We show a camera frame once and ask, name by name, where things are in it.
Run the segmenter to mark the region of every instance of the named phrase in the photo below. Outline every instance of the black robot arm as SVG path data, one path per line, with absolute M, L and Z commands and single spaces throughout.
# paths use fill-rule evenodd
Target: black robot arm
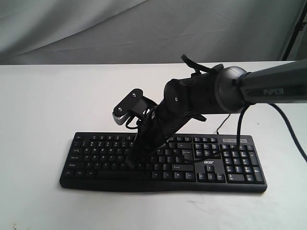
M 256 103 L 307 102 L 307 59 L 251 73 L 221 64 L 210 69 L 182 58 L 195 73 L 169 81 L 158 105 L 135 89 L 114 108 L 119 125 L 127 121 L 128 127 L 138 118 L 131 166 L 161 148 L 190 119 L 205 121 L 201 114 L 240 113 Z

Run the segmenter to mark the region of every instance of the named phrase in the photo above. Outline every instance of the black keyboard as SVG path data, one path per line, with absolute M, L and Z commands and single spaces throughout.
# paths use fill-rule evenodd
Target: black keyboard
M 264 192 L 267 184 L 251 136 L 241 136 L 240 151 L 225 151 L 198 163 L 186 163 L 235 147 L 235 135 L 175 134 L 169 146 L 130 170 L 134 133 L 76 133 L 60 178 L 64 188 L 114 191 Z

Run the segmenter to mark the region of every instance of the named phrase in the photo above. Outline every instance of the table surface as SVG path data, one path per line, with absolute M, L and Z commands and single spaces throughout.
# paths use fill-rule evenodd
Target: table surface
M 247 71 L 282 62 L 226 63 Z M 63 189 L 59 177 L 73 135 L 126 132 L 113 107 L 134 88 L 159 102 L 184 64 L 0 66 L 0 229 L 306 229 L 307 166 L 280 115 L 252 106 L 242 134 L 252 135 L 268 183 L 264 194 L 111 193 Z M 307 150 L 306 104 L 282 104 Z M 214 133 L 226 115 L 190 121 L 181 133 Z M 231 115 L 221 134 L 235 134 Z

